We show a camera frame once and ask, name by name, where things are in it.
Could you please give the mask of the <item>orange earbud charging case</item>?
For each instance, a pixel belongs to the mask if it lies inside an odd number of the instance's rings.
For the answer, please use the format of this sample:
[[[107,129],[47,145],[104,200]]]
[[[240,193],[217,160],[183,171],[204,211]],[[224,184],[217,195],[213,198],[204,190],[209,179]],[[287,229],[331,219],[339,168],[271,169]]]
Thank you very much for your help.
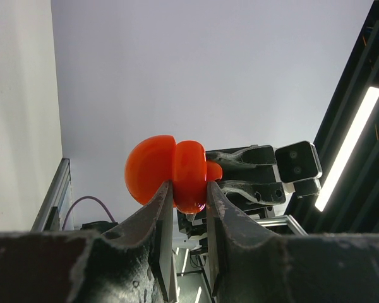
[[[147,138],[129,154],[124,180],[132,197],[147,204],[165,181],[173,185],[174,206],[182,213],[201,212],[207,200],[206,152],[197,141],[176,143],[171,135]]]

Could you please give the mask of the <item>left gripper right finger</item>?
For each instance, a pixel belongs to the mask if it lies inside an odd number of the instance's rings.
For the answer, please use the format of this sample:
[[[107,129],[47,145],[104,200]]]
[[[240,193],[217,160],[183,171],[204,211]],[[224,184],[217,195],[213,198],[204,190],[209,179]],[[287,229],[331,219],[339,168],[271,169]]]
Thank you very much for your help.
[[[207,233],[214,295],[290,295],[286,237],[234,206],[216,182],[207,187]]]

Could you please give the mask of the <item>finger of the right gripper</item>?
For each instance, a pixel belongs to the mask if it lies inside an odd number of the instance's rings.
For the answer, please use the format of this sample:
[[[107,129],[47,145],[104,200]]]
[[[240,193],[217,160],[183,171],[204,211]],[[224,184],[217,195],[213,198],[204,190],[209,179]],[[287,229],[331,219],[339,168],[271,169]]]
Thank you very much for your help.
[[[270,145],[207,151],[206,157],[222,167],[257,167],[277,163],[274,148]]]
[[[249,181],[220,181],[219,187],[233,204],[281,205],[286,194],[281,182],[260,184]]]

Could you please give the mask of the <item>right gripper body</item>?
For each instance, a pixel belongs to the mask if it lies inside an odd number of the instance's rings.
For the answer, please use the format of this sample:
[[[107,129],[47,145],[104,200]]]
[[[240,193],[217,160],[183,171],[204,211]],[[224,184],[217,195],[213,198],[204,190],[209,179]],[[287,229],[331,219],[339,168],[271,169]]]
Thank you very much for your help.
[[[286,201],[283,185],[271,165],[225,172],[224,194],[246,214],[261,218],[274,217],[274,206]]]

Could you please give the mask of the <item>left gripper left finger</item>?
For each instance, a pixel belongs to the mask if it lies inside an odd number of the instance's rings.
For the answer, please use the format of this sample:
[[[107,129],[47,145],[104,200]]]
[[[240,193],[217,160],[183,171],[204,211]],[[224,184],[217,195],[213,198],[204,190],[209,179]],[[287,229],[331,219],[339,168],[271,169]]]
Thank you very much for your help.
[[[172,183],[105,234],[100,248],[102,300],[168,300],[172,259]]]

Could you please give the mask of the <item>orange earbud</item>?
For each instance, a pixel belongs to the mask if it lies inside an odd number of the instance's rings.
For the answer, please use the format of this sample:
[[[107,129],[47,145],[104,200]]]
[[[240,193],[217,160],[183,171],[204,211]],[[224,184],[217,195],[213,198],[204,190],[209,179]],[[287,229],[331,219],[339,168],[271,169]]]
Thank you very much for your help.
[[[213,161],[207,160],[207,181],[220,181],[223,177],[222,167]]]

